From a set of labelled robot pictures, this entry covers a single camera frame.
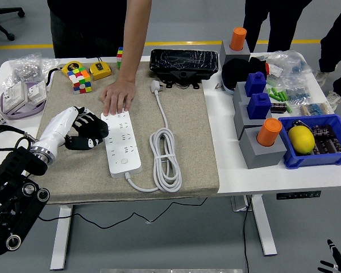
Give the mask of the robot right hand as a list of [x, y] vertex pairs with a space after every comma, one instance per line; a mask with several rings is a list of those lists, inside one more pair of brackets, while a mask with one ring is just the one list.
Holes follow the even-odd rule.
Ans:
[[321, 260], [320, 263], [327, 268], [318, 267], [318, 271], [325, 273], [333, 273], [333, 272], [341, 272], [341, 253], [332, 240], [327, 240], [328, 247], [332, 253], [332, 257], [335, 261], [335, 264]]

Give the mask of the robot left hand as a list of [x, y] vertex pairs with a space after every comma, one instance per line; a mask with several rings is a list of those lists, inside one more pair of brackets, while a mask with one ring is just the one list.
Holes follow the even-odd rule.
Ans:
[[64, 145], [69, 150], [90, 150], [109, 134], [107, 123], [85, 107], [72, 106], [51, 119], [39, 141], [31, 147], [51, 159]]

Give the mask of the person's left hand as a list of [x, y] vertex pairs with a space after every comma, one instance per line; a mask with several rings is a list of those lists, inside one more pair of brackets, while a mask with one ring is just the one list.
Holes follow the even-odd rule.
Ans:
[[134, 97], [134, 81], [117, 79], [115, 82], [106, 85], [99, 96], [100, 101], [103, 103], [104, 116], [129, 111]]

